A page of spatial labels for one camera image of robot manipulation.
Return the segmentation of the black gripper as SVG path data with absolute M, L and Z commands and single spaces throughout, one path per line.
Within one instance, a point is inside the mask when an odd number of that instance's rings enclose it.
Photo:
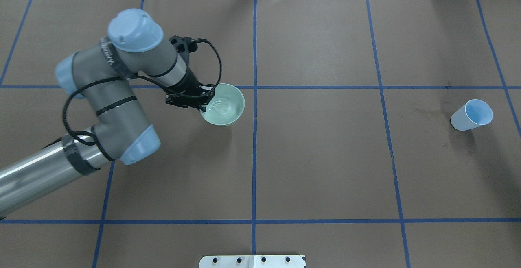
M 216 85 L 199 82 L 194 73 L 185 73 L 177 84 L 168 87 L 165 103 L 182 108 L 193 107 L 206 112 L 206 107 L 215 96 Z

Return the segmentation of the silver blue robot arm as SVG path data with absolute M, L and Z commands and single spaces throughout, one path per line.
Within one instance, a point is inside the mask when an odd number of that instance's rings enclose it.
M 68 94 L 61 113 L 66 134 L 1 170 L 1 219 L 103 166 L 141 161 L 161 145 L 129 81 L 160 87 L 165 102 L 205 110 L 214 84 L 201 83 L 189 68 L 189 54 L 206 39 L 166 37 L 144 10 L 128 9 L 112 19 L 106 36 L 55 68 Z

